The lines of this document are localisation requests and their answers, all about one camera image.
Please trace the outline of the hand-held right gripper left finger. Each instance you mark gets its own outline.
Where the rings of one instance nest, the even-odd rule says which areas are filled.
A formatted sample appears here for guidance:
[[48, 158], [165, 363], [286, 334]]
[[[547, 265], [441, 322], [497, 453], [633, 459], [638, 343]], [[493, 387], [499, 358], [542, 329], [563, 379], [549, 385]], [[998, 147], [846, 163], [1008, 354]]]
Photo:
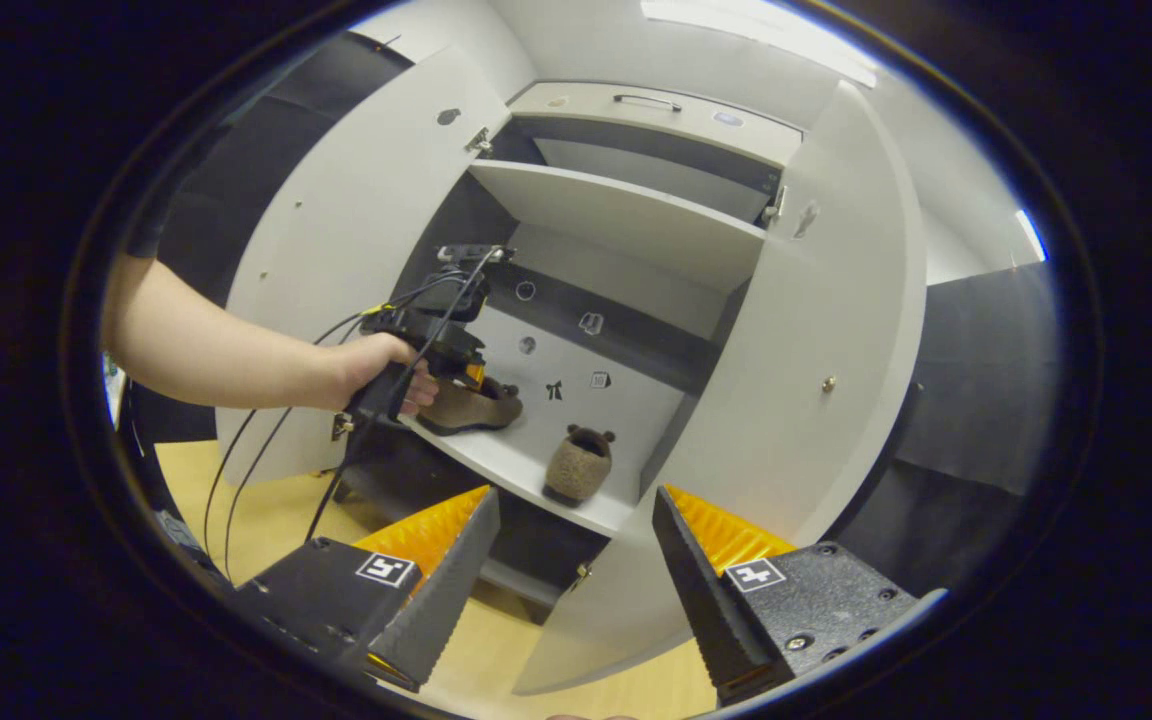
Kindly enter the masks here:
[[312, 538], [233, 592], [243, 617], [353, 687], [417, 692], [500, 529], [497, 488], [448, 498], [353, 544]]

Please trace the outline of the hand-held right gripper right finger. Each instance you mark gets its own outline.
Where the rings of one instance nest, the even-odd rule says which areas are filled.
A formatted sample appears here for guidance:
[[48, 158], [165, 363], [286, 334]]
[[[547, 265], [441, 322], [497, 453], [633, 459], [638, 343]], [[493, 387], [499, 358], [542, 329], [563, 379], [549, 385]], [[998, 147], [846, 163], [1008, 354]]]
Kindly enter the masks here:
[[652, 525], [722, 706], [838, 679], [945, 598], [905, 591], [835, 541], [791, 548], [682, 488], [657, 488]]

